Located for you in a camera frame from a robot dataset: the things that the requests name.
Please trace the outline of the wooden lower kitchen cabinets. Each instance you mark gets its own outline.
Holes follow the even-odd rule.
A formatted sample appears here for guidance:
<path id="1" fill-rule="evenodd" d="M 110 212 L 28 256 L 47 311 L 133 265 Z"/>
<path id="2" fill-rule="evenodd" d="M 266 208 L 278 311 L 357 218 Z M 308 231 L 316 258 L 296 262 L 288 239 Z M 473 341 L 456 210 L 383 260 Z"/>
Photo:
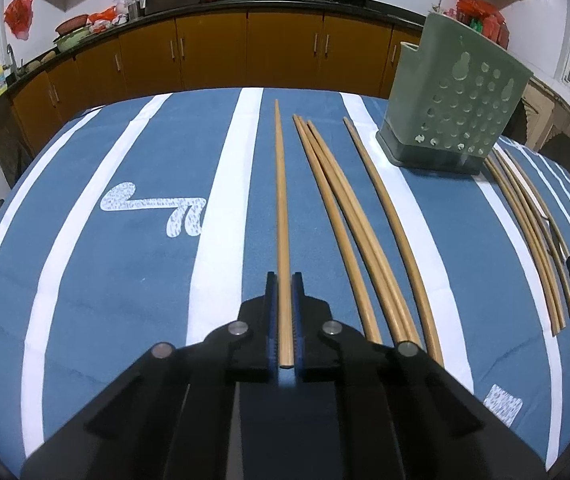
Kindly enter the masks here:
<path id="1" fill-rule="evenodd" d="M 233 87 L 388 96 L 403 41 L 422 29 L 335 14 L 236 10 L 136 26 L 61 54 L 0 97 L 0 157 L 35 155 L 89 107 Z"/>

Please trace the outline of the stacked bowls on counter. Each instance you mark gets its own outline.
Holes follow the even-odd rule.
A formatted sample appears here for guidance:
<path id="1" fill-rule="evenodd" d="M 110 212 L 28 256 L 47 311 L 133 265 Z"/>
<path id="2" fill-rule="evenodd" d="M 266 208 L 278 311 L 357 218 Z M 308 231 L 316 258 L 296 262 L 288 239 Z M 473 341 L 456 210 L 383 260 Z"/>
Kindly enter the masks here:
<path id="1" fill-rule="evenodd" d="M 55 46 L 60 52 L 66 52 L 80 44 L 81 40 L 90 36 L 88 14 L 79 14 L 69 18 L 55 28 L 58 36 L 54 40 Z"/>

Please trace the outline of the red plastic bag on wall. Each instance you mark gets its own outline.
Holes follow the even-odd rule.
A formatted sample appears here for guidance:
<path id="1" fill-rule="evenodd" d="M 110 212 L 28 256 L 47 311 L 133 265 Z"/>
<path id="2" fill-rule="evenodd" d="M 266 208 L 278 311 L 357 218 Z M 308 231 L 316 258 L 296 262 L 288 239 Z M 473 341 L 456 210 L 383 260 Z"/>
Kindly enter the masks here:
<path id="1" fill-rule="evenodd" d="M 34 0 L 12 0 L 4 10 L 4 22 L 18 40 L 27 41 L 29 39 L 34 19 L 33 4 Z"/>

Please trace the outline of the blue white striped tablecloth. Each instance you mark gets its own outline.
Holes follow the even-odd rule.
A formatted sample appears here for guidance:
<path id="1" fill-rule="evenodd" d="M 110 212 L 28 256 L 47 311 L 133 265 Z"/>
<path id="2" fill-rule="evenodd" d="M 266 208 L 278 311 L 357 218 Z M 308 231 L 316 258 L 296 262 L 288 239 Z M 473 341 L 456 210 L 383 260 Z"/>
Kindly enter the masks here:
<path id="1" fill-rule="evenodd" d="M 0 211 L 0 460 L 19 472 L 155 342 L 235 318 L 276 267 L 275 147 L 285 146 L 291 268 L 360 323 L 293 123 L 314 123 L 393 274 L 409 280 L 361 140 L 395 204 L 446 369 L 551 463 L 570 442 L 570 321 L 550 331 L 524 235 L 490 174 L 399 168 L 376 140 L 387 104 L 356 94 L 219 89 L 104 106 L 69 122 Z"/>

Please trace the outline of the sink faucet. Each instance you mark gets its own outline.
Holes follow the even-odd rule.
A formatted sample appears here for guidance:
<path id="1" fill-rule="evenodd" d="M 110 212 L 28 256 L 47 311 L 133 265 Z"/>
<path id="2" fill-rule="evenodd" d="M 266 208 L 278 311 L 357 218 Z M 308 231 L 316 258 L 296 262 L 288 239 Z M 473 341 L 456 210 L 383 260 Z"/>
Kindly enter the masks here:
<path id="1" fill-rule="evenodd" d="M 11 71 L 12 74 L 15 74 L 17 70 L 16 58 L 14 55 L 13 48 L 10 44 L 6 45 L 6 56 L 8 57 L 8 69 Z"/>

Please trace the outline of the beige carved side cabinet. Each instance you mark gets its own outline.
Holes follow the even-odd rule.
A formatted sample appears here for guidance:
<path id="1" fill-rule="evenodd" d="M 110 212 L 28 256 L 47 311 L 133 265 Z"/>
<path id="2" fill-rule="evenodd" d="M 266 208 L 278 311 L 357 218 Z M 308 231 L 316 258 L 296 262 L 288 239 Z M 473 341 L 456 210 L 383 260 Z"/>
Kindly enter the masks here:
<path id="1" fill-rule="evenodd" d="M 570 106 L 532 76 L 502 136 L 557 162 L 570 174 Z"/>

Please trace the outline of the wooden chopstick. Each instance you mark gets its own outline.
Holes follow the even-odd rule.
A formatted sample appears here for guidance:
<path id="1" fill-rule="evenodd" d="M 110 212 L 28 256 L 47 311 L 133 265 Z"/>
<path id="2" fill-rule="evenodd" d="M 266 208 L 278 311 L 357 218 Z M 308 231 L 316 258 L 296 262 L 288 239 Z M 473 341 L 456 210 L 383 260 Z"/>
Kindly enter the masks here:
<path id="1" fill-rule="evenodd" d="M 550 253 L 554 263 L 554 268 L 558 276 L 559 283 L 562 285 L 562 292 L 565 296 L 568 314 L 570 316 L 570 283 L 565 268 L 565 263 L 562 261 L 562 240 L 559 238 L 559 231 L 557 229 L 555 220 L 550 214 L 546 203 L 542 200 L 540 193 L 536 190 L 530 178 L 526 175 L 524 170 L 520 167 L 517 160 L 509 153 L 505 153 L 505 160 L 509 162 L 510 168 L 513 169 L 516 179 L 520 182 L 520 188 L 531 210 L 535 210 L 536 222 L 538 222 L 539 229 L 544 237 L 547 250 Z"/>
<path id="2" fill-rule="evenodd" d="M 557 285 L 556 275 L 550 263 L 550 255 L 546 250 L 542 232 L 534 218 L 534 212 L 520 188 L 517 178 L 506 162 L 494 148 L 492 159 L 486 161 L 494 170 L 494 177 L 506 197 L 510 208 L 515 214 L 518 226 L 526 240 L 528 251 L 538 272 L 548 316 L 550 317 L 550 330 L 557 336 L 565 327 L 566 322 L 562 313 L 562 300 Z"/>
<path id="3" fill-rule="evenodd" d="M 289 232 L 287 210 L 287 188 L 285 168 L 285 146 L 279 101 L 274 101 L 275 118 L 275 171 L 276 171 L 276 258 L 279 292 L 279 367 L 295 366 L 295 342 L 293 303 L 291 302 L 291 259 L 289 258 Z"/>
<path id="4" fill-rule="evenodd" d="M 311 122 L 305 122 L 298 115 L 293 119 L 331 220 L 366 338 L 379 342 L 381 331 L 356 256 L 363 260 L 392 340 L 396 344 L 419 341 L 407 302 L 343 170 Z"/>
<path id="5" fill-rule="evenodd" d="M 381 176 L 378 174 L 370 155 L 367 154 L 365 146 L 358 135 L 358 131 L 355 129 L 355 125 L 353 125 L 353 122 L 351 122 L 348 117 L 343 117 L 343 123 L 345 124 L 351 139 L 355 144 L 355 148 L 361 157 L 367 174 L 374 185 L 376 194 L 381 202 L 381 206 L 383 206 L 385 210 L 393 236 L 396 239 L 405 270 L 407 270 L 407 277 L 409 278 L 412 287 L 416 307 L 417 310 L 419 310 L 419 317 L 421 318 L 428 353 L 436 362 L 443 365 L 444 361 L 436 322 L 434 322 L 434 315 L 432 315 L 422 275 L 419 273 L 419 267 L 417 266 L 411 245 L 407 239 L 407 234 L 405 234 L 403 229 L 396 207 L 393 206 L 384 182 L 381 180 Z"/>
<path id="6" fill-rule="evenodd" d="M 329 183 L 337 193 L 339 205 L 347 214 L 352 237 L 369 271 L 393 341 L 396 344 L 411 341 L 417 347 L 423 348 L 409 307 L 355 192 L 314 124 L 306 122 L 305 127 L 314 151 L 320 156 L 322 168 L 328 171 Z"/>
<path id="7" fill-rule="evenodd" d="M 317 182 L 317 188 L 320 191 L 329 222 L 331 222 L 340 256 L 341 259 L 343 259 L 343 265 L 345 266 L 349 278 L 352 294 L 353 297 L 355 297 L 355 304 L 357 305 L 365 337 L 368 341 L 381 344 L 383 342 L 381 339 L 381 331 L 378 328 L 370 296 L 365 287 L 363 276 L 357 263 L 357 257 L 355 257 L 355 252 L 353 251 L 345 224 L 343 223 L 343 218 L 341 218 L 341 214 L 338 210 L 334 193 L 327 181 L 319 156 L 315 154 L 302 119 L 294 115 L 293 121 L 303 149 L 305 150 L 314 180 Z"/>
<path id="8" fill-rule="evenodd" d="M 510 209 L 516 218 L 517 224 L 522 234 L 532 257 L 536 273 L 539 275 L 539 280 L 543 289 L 543 296 L 547 308 L 548 317 L 550 318 L 550 330 L 553 336 L 557 336 L 564 326 L 560 320 L 560 305 L 558 289 L 555 282 L 552 280 L 552 271 L 548 264 L 546 255 L 543 254 L 542 243 L 540 237 L 535 232 L 532 220 L 528 209 L 524 206 L 522 199 L 519 196 L 515 186 L 510 183 L 509 178 L 504 172 L 498 169 L 498 164 L 488 157 L 484 164 L 492 174 L 493 179 L 498 183 L 503 195 L 505 196 Z"/>

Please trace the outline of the green perforated utensil holder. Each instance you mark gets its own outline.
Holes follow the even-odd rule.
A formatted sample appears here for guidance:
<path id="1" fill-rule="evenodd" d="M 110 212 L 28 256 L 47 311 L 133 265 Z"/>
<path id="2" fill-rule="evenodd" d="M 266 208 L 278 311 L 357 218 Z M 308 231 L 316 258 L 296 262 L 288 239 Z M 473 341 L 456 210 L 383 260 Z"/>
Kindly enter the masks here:
<path id="1" fill-rule="evenodd" d="M 531 76 L 480 32 L 431 13 L 421 41 L 400 44 L 376 139 L 397 166 L 479 174 Z"/>

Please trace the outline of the red packages on cabinet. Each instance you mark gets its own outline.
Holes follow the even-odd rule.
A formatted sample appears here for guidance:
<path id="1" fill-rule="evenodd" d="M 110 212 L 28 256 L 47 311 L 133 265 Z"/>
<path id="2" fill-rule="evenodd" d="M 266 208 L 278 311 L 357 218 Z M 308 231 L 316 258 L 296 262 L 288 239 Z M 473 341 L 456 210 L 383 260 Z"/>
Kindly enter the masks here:
<path id="1" fill-rule="evenodd" d="M 503 49 L 508 48 L 509 29 L 506 19 L 493 4 L 484 0 L 456 0 L 454 8 L 446 10 L 445 14 Z"/>

